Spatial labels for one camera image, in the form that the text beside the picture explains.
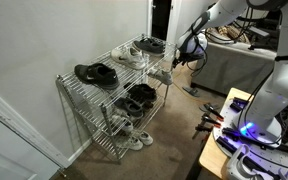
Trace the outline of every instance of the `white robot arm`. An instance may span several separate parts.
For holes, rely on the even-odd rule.
[[[240,130],[251,124],[247,126],[247,131],[241,131],[244,136],[278,147],[282,128],[274,117],[288,105],[288,0],[219,0],[196,19],[177,45],[180,58],[187,54],[200,54],[206,40],[203,36],[197,37],[199,32],[232,22],[247,6],[260,10],[281,9],[283,19],[274,71],[246,107],[247,110],[235,117],[234,124]]]

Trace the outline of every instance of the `table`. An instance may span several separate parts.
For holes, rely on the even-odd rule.
[[[250,94],[246,92],[236,88],[231,88],[225,102],[233,99],[234,97],[248,99],[249,96]],[[218,178],[226,179],[226,163],[228,160],[228,157],[222,152],[221,149],[218,148],[213,133],[211,133],[199,158],[200,165],[212,172]]]

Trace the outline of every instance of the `baseboard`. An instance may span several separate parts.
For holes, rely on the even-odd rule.
[[[72,164],[91,143],[92,139],[88,139],[70,158],[68,158],[68,161]]]

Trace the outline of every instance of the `blue light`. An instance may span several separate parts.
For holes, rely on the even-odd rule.
[[[249,123],[246,124],[246,126],[243,126],[243,127],[240,129],[240,132],[241,132],[243,135],[245,135],[246,132],[247,132],[247,129],[250,129],[250,128],[253,127],[253,126],[254,126],[254,124],[251,123],[251,122],[249,122]]]

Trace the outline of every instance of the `doorway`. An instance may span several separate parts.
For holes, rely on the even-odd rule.
[[[166,40],[172,0],[153,0],[152,36]]]

